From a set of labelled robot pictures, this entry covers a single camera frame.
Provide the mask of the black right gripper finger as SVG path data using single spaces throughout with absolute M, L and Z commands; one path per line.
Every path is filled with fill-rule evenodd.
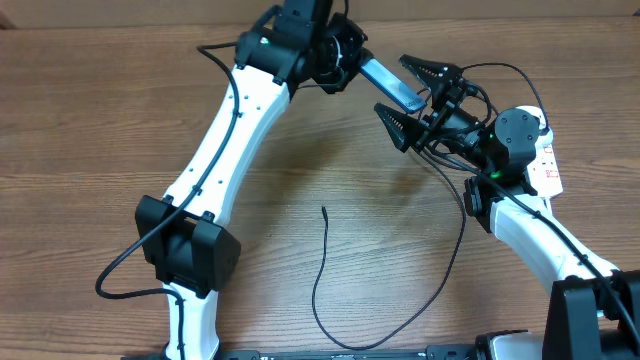
M 461 68 L 454 64 L 428 61 L 408 54 L 402 55 L 399 63 L 428 88 L 432 95 L 446 93 L 462 74 Z
M 374 111 L 385 126 L 395 148 L 403 153 L 416 146 L 428 131 L 429 125 L 426 121 L 413 118 L 382 103 L 376 103 Z

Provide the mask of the blue Galaxy smartphone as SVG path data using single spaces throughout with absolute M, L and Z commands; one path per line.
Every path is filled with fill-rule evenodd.
M 408 114 L 422 110 L 426 101 L 377 59 L 368 59 L 361 67 L 361 74 Z

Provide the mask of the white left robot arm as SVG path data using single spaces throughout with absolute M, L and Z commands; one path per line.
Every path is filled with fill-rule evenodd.
M 159 199 L 135 212 L 139 245 L 169 302 L 166 359 L 212 359 L 219 292 L 241 244 L 227 230 L 238 190 L 272 125 L 299 86 L 311 80 L 327 94 L 359 72 L 367 37 L 329 1 L 286 1 L 267 10 L 232 43 L 234 63 L 199 52 L 224 71 L 225 98 L 187 167 Z

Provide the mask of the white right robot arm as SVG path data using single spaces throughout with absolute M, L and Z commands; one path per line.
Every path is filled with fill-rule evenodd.
M 478 337 L 473 359 L 635 359 L 639 355 L 639 275 L 583 245 L 553 215 L 562 192 L 554 139 L 541 105 L 466 112 L 487 92 L 461 67 L 409 55 L 401 65 L 416 92 L 374 59 L 362 74 L 392 100 L 375 110 L 400 151 L 413 150 L 468 173 L 469 216 L 508 245 L 549 294 L 545 330 Z

